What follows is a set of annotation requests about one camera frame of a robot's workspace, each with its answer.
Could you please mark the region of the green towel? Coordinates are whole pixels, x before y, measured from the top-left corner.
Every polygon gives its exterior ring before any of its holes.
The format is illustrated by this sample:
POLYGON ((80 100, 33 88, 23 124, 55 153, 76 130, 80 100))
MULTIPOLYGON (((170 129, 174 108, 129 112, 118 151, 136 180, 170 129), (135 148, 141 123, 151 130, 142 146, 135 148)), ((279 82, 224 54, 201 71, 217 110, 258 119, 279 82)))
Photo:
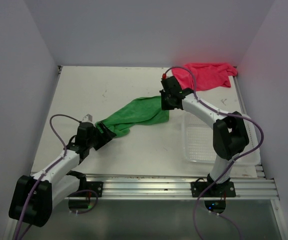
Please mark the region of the green towel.
POLYGON ((151 126, 169 121, 169 111, 162 110, 161 96, 140 97, 117 110, 107 118, 96 123, 103 123, 110 131, 121 138, 130 133, 135 125, 151 126))

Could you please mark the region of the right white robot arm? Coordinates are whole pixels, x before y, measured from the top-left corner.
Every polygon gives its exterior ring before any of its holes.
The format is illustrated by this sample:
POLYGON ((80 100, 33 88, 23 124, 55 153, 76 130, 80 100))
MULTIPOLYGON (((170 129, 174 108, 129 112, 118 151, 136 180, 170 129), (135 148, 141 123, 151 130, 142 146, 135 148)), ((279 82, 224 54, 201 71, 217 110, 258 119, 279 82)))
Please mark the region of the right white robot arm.
POLYGON ((249 144, 242 115, 237 111, 229 113, 216 110, 202 99, 197 99, 192 89, 182 89, 174 76, 163 74, 161 84, 162 110, 183 110, 212 129, 212 145, 216 159, 207 176, 206 189, 211 196, 220 195, 224 191, 224 184, 229 182, 233 163, 249 144))

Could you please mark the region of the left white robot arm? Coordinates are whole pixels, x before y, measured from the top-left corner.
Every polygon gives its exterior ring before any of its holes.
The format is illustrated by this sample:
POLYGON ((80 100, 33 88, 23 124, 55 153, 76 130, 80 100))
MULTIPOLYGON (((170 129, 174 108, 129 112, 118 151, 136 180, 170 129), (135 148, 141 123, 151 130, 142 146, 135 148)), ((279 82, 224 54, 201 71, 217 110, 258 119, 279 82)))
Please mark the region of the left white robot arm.
POLYGON ((41 171, 18 179, 9 217, 37 227, 44 226, 53 208, 65 197, 73 193, 80 197, 87 192, 85 175, 74 168, 91 149, 98 150, 115 137, 116 134, 102 122, 97 125, 80 123, 76 135, 54 161, 41 171))

